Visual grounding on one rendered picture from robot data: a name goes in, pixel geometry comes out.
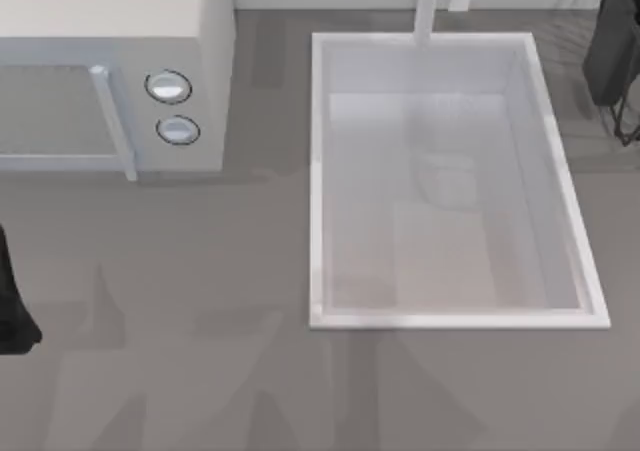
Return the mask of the white sink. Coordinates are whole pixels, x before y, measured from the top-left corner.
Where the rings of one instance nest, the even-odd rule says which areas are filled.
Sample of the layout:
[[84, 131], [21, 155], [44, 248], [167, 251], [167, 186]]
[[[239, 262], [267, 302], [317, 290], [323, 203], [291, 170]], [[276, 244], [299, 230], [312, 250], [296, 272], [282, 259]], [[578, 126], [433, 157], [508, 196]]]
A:
[[610, 327], [531, 33], [311, 51], [311, 328]]

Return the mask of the small microwave knob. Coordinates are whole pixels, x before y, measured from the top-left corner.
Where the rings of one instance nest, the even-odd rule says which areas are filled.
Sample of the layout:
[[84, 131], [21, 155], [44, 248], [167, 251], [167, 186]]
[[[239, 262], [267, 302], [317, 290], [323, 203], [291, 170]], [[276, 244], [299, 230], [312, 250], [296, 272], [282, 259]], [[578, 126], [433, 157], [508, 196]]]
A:
[[158, 120], [155, 130], [160, 139], [172, 146], [189, 146], [201, 136], [198, 124], [191, 118], [182, 115]]

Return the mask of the large microwave knob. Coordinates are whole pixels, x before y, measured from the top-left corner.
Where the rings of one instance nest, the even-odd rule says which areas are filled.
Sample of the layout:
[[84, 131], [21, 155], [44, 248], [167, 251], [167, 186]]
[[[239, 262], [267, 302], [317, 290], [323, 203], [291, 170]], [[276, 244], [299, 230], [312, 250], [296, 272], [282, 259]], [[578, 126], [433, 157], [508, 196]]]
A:
[[152, 99], [166, 105], [183, 103], [193, 92], [189, 79], [182, 73], [170, 69], [148, 74], [144, 80], [144, 87]]

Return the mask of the pale microwave oven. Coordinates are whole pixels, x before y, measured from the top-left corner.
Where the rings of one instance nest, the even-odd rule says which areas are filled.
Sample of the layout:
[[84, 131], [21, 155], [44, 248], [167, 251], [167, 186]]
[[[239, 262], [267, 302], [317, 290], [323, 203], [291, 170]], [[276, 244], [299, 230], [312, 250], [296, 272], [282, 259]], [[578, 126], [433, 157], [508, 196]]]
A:
[[[138, 177], [153, 172], [218, 172], [223, 166], [236, 23], [234, 0], [0, 0], [0, 66], [104, 65], [134, 146]], [[152, 99], [145, 77], [185, 75], [190, 98]], [[158, 120], [182, 115], [200, 138], [172, 146]]]

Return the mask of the tall white tap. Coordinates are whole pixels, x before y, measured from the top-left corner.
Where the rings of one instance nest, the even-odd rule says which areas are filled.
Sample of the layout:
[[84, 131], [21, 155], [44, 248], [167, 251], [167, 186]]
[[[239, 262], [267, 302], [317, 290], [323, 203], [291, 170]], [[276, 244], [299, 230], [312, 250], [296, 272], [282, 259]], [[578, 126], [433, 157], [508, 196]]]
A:
[[417, 0], [414, 16], [413, 38], [418, 47], [430, 40], [437, 8], [437, 0]]

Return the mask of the microwave oven door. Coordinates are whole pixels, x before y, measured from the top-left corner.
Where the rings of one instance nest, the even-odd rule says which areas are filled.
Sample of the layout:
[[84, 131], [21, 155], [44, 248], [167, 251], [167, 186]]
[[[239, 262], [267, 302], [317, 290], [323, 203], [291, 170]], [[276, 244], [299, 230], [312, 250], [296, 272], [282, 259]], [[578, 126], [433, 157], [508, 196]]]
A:
[[[0, 173], [124, 174], [90, 67], [0, 66]], [[113, 72], [109, 72], [114, 100], [134, 150], [117, 104]]]

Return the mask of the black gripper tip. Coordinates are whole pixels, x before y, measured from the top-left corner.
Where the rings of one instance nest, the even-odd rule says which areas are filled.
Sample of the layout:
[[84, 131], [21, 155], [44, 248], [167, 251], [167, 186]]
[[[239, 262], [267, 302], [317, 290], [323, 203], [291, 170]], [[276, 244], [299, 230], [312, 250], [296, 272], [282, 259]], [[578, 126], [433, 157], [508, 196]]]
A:
[[20, 295], [6, 233], [0, 225], [0, 356], [25, 355], [42, 338], [40, 327]]

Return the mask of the black dish rack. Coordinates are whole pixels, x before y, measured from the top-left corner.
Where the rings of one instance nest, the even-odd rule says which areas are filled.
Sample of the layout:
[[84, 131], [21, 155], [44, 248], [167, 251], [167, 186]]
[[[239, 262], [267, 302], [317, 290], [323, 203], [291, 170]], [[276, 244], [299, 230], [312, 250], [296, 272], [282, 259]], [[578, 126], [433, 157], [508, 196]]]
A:
[[629, 92], [640, 77], [640, 0], [600, 0], [582, 70], [592, 102], [612, 115], [614, 136], [623, 146], [640, 142], [640, 123], [623, 130]]

